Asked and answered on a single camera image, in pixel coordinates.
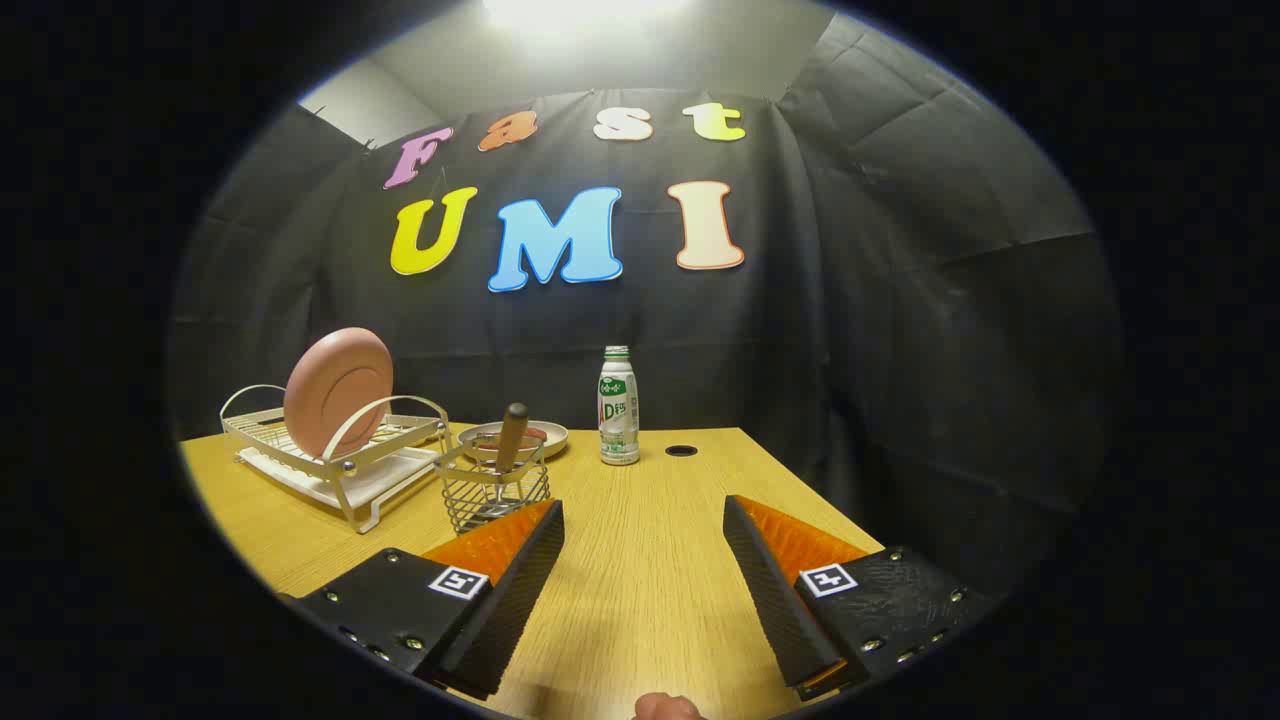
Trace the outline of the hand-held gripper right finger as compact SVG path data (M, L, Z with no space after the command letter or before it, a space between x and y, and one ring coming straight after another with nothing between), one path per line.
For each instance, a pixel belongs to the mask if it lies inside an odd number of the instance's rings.
M914 550L861 550L742 495L726 498L722 529L783 683L804 701L878 685L991 611L987 593Z

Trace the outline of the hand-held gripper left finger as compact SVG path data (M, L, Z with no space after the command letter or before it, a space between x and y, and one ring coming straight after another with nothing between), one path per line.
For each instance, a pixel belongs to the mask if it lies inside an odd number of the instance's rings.
M321 584L280 596L347 644L429 684L495 694L564 543L544 500L424 553L387 547Z

